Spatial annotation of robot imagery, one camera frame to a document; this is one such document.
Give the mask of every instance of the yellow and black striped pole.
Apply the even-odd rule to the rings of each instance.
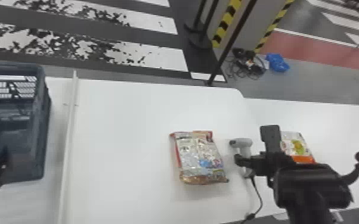
[[[281,11],[277,14],[276,18],[274,19],[273,23],[268,27],[266,30],[266,33],[264,34],[263,38],[259,41],[258,46],[255,48],[255,53],[259,53],[262,47],[264,46],[264,43],[268,40],[270,34],[273,32],[273,30],[277,27],[278,23],[281,21],[281,19],[284,17],[284,15],[287,13],[289,7],[292,5],[292,3],[295,0],[287,0],[285,2],[284,7],[281,9]]]
[[[212,39],[212,44],[214,48],[218,48],[220,46],[221,41],[224,39],[225,34],[227,33],[227,29],[231,25],[234,20],[234,15],[241,7],[242,0],[231,0],[230,4],[225,10],[224,16],[221,19],[220,24],[218,25],[216,34]]]

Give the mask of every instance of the white table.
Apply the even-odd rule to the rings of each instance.
[[[238,90],[80,80],[76,104],[62,223],[224,223],[257,206],[228,146],[259,139]],[[179,180],[169,139],[179,130],[213,131],[229,183]]]
[[[352,170],[359,150],[359,106],[295,102],[292,110],[289,102],[285,107],[275,102],[245,102],[233,89],[80,80],[62,223],[239,220],[258,203],[233,164],[228,141],[252,138],[257,153],[264,150],[259,126],[270,123],[302,132],[318,161],[340,173]],[[213,131],[229,183],[192,186],[178,179],[168,134],[203,129]],[[274,204],[265,178],[258,178],[258,187],[264,199],[258,216],[284,211]],[[359,207],[359,182],[351,189],[352,207]]]
[[[281,130],[300,132],[318,162],[329,164],[344,175],[354,168],[359,151],[359,105],[245,99],[258,126],[280,125]],[[359,208],[359,179],[350,187]]]
[[[38,181],[2,186],[0,224],[57,222],[67,120],[67,107],[64,105],[69,103],[70,84],[70,79],[47,78],[52,106],[45,176]]]

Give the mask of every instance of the metal rod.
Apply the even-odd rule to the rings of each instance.
[[[206,1],[207,0],[202,0],[200,5],[199,5],[199,9],[197,10],[195,20],[193,21],[193,27],[192,28],[194,28],[194,29],[196,29],[197,25],[199,24],[200,17],[202,16],[203,9],[205,9]]]
[[[218,0],[214,0],[212,3],[212,6],[210,7],[209,14],[208,14],[208,17],[206,18],[205,24],[203,25],[203,29],[200,32],[199,42],[203,41],[203,38],[205,37],[206,33],[208,32],[208,28],[209,28],[210,22],[212,21],[214,12],[216,11],[217,5],[218,5]]]
[[[217,75],[218,71],[220,70],[224,60],[227,58],[228,53],[230,53],[231,48],[233,47],[239,33],[241,32],[243,25],[245,25],[245,22],[246,22],[247,18],[249,17],[250,13],[252,12],[256,2],[257,2],[257,0],[250,0],[250,2],[248,3],[248,5],[245,9],[245,12],[243,12],[242,17],[239,20],[237,27],[234,30],[234,33],[231,35],[231,38],[228,41],[227,46],[225,46],[224,51],[222,52],[216,67],[214,68],[212,74],[210,75],[210,78],[207,82],[208,86],[212,86],[214,78],[216,78],[216,75]]]

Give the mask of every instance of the chip bag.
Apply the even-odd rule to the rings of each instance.
[[[174,132],[179,178],[190,184],[228,182],[211,131]]]

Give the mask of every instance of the food package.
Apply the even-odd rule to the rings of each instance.
[[[211,131],[174,132],[179,178],[190,184],[228,182]]]
[[[281,131],[281,149],[297,163],[316,163],[304,137],[299,132]]]

